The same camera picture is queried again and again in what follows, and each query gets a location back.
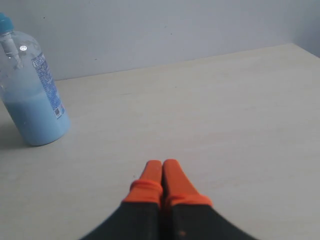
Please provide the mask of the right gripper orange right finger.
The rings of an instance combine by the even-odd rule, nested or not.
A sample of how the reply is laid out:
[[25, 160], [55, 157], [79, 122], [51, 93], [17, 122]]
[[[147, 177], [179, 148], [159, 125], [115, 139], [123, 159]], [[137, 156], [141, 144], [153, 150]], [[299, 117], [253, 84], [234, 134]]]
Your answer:
[[167, 210], [166, 240], [254, 240], [255, 237], [232, 224], [214, 210], [209, 197], [200, 194], [176, 159], [162, 166]]

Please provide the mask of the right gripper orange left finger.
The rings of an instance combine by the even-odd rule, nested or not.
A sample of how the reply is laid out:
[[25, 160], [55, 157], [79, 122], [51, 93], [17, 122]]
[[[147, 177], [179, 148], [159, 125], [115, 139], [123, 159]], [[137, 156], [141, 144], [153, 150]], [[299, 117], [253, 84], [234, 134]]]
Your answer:
[[162, 162], [150, 160], [128, 195], [103, 223], [84, 240], [158, 240], [163, 187]]

